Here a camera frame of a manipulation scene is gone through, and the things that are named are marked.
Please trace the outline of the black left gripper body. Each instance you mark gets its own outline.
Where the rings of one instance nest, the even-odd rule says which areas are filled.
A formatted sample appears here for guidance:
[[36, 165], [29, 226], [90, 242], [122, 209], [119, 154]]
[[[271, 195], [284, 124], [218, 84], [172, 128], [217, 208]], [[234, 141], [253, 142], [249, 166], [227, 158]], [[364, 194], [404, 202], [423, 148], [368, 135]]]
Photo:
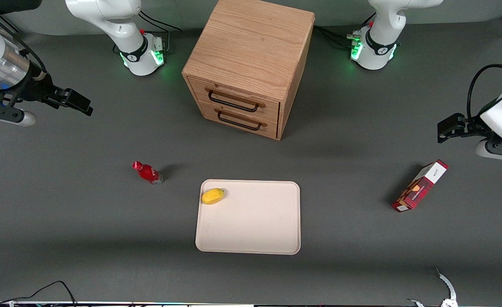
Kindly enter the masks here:
[[472, 137], [472, 136], [480, 136], [484, 138], [492, 138], [493, 131], [491, 128], [485, 124], [485, 122], [479, 117], [469, 117], [468, 119], [464, 119], [466, 132], [463, 134], [463, 137]]

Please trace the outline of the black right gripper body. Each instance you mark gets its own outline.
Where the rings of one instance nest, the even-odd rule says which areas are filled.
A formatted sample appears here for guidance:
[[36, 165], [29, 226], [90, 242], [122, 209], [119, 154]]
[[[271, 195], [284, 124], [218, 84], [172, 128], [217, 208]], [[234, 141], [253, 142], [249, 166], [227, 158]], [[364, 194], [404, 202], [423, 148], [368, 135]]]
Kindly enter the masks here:
[[68, 107], [65, 98], [66, 90], [55, 86], [49, 74], [39, 81], [28, 75], [22, 81], [22, 101], [37, 101], [51, 107]]

